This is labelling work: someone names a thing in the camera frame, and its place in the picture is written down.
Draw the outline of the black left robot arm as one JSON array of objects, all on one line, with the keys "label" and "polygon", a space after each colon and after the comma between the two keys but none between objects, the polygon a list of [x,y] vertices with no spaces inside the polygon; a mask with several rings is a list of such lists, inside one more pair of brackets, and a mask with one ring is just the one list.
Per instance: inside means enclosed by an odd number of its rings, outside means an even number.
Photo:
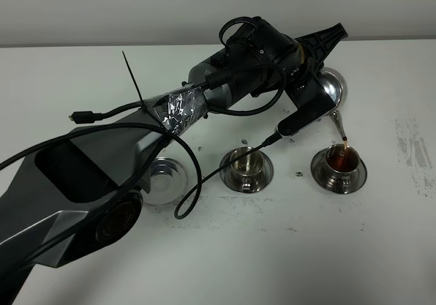
[{"label": "black left robot arm", "polygon": [[107,113],[71,115],[78,128],[5,160],[20,167],[1,196],[1,303],[15,300],[37,264],[58,268],[121,239],[135,224],[151,166],[209,113],[238,112],[247,95],[286,94],[296,111],[266,139],[294,135],[337,108],[320,82],[325,58],[347,37],[343,25],[291,38],[259,16],[230,20],[222,49],[191,69],[181,88]]}]

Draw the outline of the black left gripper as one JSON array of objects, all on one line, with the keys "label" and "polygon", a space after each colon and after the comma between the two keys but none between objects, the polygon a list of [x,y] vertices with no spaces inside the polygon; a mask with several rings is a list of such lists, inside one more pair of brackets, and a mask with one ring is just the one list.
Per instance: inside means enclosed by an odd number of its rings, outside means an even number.
[{"label": "black left gripper", "polygon": [[326,57],[346,37],[347,31],[341,23],[296,39],[281,35],[279,53],[274,61],[286,75],[286,93],[295,94],[303,90],[311,79],[310,73],[316,74],[321,70]]}]

